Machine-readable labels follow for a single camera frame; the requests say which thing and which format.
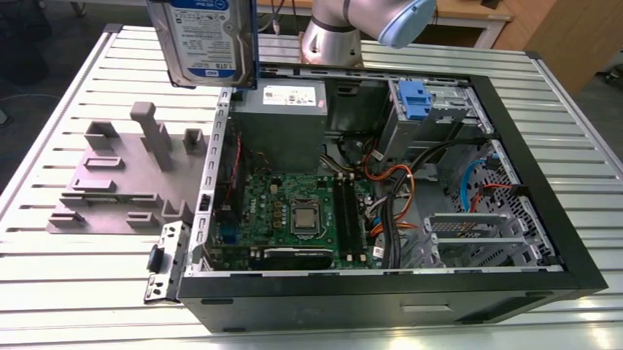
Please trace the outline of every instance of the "hard drive label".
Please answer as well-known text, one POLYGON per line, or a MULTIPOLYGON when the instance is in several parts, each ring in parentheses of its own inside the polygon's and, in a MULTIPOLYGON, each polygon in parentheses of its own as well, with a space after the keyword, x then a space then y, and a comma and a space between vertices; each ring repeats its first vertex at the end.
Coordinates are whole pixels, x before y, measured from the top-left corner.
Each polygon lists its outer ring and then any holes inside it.
POLYGON ((227 0, 173 1, 171 15, 182 67, 199 77, 231 77, 237 59, 227 0))

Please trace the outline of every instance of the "green circuit board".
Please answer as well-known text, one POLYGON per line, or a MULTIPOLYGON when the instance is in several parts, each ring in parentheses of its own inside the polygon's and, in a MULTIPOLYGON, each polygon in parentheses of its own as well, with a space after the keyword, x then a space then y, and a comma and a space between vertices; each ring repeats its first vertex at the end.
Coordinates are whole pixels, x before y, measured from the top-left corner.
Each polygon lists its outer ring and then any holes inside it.
MULTIPOLYGON (((363 198, 370 193, 370 183, 355 182, 358 203, 363 205, 363 198)), ((242 223, 239 227, 222 226, 219 230, 219 234, 229 238, 222 245, 223 261, 229 262, 229 270, 247 269, 246 248, 269 246, 331 249, 337 253, 333 268, 369 268, 370 258, 366 262, 339 258, 333 176, 249 176, 242 223), (318 227, 311 230, 314 232, 303 235, 297 234, 294 223, 294 210, 301 206, 318 209, 318 227)))

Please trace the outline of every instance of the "ram slot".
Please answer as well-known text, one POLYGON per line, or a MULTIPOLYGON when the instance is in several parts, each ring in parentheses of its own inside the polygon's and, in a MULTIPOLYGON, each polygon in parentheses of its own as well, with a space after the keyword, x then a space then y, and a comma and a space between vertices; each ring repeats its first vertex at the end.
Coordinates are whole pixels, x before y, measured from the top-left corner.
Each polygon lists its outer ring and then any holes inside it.
POLYGON ((363 254, 362 228, 359 227, 359 207, 355 194, 355 180, 345 181, 345 206, 347 212, 350 252, 358 258, 363 254))
POLYGON ((341 257, 346 258, 351 254, 351 239, 349 235, 347 208, 345 205, 345 179, 334 180, 334 208, 338 229, 338 247, 341 257))

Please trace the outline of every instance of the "connector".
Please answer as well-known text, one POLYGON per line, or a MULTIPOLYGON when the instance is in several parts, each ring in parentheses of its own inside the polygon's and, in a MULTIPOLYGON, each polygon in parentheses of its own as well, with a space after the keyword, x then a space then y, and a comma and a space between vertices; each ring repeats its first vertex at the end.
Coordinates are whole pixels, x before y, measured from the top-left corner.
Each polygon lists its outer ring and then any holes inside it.
POLYGON ((498 153, 487 156, 487 160, 485 161, 485 167, 487 170, 498 170, 502 164, 503 162, 499 159, 498 153))
POLYGON ((409 120, 425 120, 431 113, 433 95, 421 81, 398 82, 398 97, 406 108, 409 120))
POLYGON ((526 185, 524 184, 514 184, 510 191, 510 195, 529 195, 530 191, 526 185))

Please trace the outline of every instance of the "aluminum table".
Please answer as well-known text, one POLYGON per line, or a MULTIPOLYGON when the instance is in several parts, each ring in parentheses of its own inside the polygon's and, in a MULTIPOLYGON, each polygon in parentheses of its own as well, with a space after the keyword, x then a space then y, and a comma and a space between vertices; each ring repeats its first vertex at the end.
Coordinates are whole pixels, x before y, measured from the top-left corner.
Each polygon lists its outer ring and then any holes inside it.
MULTIPOLYGON (((407 330, 210 335, 181 306, 145 306, 157 236, 46 232, 87 147, 94 120, 139 132, 135 101, 153 101, 170 133, 211 133, 221 89, 177 89, 153 28, 110 26, 0 197, 0 343, 137 349, 623 348, 623 167, 540 59, 524 52, 366 42, 369 67, 491 77, 610 289, 502 324, 407 330)), ((297 62, 298 38, 262 36, 262 60, 297 62)))

